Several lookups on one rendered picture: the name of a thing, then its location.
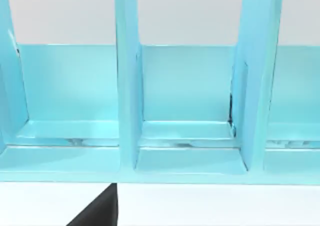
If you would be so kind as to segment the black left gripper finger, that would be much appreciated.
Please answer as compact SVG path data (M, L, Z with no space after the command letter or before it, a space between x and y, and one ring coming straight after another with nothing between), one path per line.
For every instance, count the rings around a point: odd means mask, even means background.
M118 226L118 188L111 183L66 226Z

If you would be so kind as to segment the light blue rack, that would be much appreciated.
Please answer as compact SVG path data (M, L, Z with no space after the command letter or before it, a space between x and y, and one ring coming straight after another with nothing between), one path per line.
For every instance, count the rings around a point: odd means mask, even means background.
M18 44L0 0L0 182L320 185L320 46L242 0L234 46Z

